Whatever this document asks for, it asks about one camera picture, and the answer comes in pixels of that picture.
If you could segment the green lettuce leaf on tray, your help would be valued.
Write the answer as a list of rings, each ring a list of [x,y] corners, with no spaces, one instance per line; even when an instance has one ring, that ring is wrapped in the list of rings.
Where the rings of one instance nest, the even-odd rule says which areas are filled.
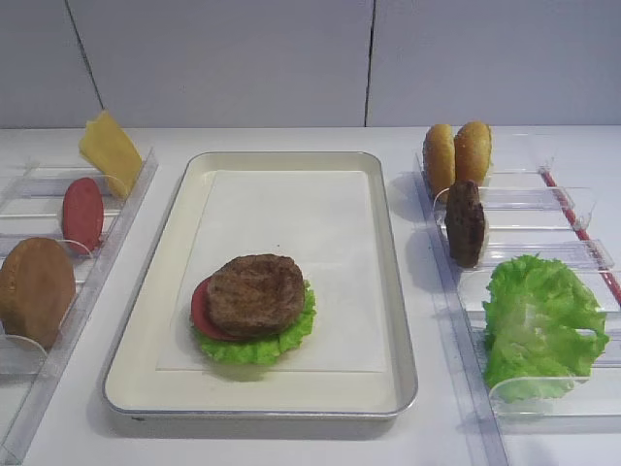
[[[212,360],[229,365],[274,365],[290,350],[296,350],[312,332],[315,295],[309,281],[304,280],[304,307],[297,319],[283,332],[275,336],[248,341],[217,341],[201,334],[190,322],[193,335],[201,352]]]

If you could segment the brown meat patty rear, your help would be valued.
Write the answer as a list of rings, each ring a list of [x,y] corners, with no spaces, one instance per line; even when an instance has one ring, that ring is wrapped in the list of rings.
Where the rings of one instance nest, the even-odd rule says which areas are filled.
[[[463,268],[473,268],[485,240],[486,219],[478,186],[456,181],[448,190],[445,220],[450,256]]]

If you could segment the green lettuce leaf in rack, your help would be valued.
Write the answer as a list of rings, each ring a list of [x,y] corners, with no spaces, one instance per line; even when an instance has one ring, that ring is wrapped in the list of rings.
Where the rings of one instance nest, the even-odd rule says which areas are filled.
[[[564,262],[522,255],[487,285],[484,379],[507,402],[559,398],[604,352],[605,314]]]

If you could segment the cream metal baking tray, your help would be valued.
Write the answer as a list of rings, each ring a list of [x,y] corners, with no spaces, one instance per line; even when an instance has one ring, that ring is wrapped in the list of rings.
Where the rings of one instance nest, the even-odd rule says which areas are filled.
[[[229,260],[292,258],[313,329],[269,365],[199,348],[195,287]],[[388,418],[417,375],[381,165],[364,152],[207,152],[187,164],[104,381],[136,417]]]

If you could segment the brown bun half left rack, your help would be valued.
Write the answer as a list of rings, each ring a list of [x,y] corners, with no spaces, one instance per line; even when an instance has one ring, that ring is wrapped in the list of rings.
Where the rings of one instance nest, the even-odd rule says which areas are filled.
[[[1,322],[10,335],[50,349],[76,293],[72,263],[48,238],[19,242],[1,267]]]

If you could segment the clear acrylic right rack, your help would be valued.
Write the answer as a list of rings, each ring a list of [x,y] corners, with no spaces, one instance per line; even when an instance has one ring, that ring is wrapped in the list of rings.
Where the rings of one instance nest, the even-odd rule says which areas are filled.
[[[497,153],[480,187],[414,185],[438,265],[441,330],[478,465],[515,434],[620,428],[620,264],[589,234],[595,200],[548,162]]]

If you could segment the red tomato slice on tray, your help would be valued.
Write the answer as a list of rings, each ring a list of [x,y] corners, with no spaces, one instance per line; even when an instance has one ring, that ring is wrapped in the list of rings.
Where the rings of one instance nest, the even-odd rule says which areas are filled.
[[[219,329],[208,316],[208,285],[211,278],[205,278],[195,288],[190,305],[193,325],[204,336],[217,341],[235,341],[236,338]]]

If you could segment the orange cheese slice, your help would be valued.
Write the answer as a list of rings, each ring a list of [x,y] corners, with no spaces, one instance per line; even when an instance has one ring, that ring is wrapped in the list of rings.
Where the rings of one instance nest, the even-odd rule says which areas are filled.
[[[107,111],[86,123],[79,142],[85,160],[105,176],[111,193],[125,200],[142,169],[143,160],[131,139]]]

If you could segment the red tomato slice in rack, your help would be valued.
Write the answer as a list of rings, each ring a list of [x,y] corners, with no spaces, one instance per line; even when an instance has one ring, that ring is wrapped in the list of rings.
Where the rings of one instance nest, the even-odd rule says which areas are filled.
[[[89,254],[100,245],[103,198],[96,181],[80,178],[67,188],[63,199],[62,232],[76,254]]]

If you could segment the right burger bun in rack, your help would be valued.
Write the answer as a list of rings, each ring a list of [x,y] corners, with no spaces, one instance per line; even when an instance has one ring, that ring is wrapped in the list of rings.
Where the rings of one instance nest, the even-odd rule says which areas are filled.
[[[456,179],[482,185],[491,163],[490,127],[479,120],[466,123],[454,137],[454,147]]]

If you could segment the brown meat patty front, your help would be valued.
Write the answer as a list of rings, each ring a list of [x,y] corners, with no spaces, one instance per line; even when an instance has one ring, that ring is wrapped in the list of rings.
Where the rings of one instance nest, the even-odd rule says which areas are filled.
[[[304,309],[303,274],[289,256],[238,256],[211,275],[206,304],[210,321],[228,335],[242,339],[277,335]]]

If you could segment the burger bun in rack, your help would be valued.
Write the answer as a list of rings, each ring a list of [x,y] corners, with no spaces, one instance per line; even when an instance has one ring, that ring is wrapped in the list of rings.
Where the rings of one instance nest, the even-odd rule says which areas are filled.
[[[490,127],[479,120],[466,123],[454,137],[454,147],[456,179],[482,185],[491,163]]]
[[[427,131],[423,165],[434,197],[445,203],[447,190],[456,180],[455,146],[450,125],[435,124]]]

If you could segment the brown meat patty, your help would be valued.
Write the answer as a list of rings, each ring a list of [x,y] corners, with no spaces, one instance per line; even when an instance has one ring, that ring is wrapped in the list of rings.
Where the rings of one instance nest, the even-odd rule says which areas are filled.
[[[211,275],[206,304],[210,321],[228,335],[242,339],[277,335],[304,309],[303,274],[289,256],[238,256]]]
[[[473,268],[485,240],[486,219],[478,186],[456,181],[448,190],[445,220],[450,256],[463,268]]]

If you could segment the left burger bun in rack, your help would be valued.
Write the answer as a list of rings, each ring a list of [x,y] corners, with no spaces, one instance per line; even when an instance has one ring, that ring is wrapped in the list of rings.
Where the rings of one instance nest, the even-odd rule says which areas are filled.
[[[423,165],[434,197],[445,203],[447,190],[456,180],[455,146],[450,125],[435,124],[427,131]]]

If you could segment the white paper tray liner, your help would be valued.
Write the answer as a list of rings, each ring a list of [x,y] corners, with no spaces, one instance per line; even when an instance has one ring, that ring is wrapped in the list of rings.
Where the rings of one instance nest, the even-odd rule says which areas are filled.
[[[216,171],[193,182],[172,220],[182,265],[159,370],[214,370],[198,348],[189,303],[198,283],[229,260],[294,259],[314,291],[312,332],[271,365],[279,372],[370,372],[386,366],[383,295],[368,178],[353,172]]]

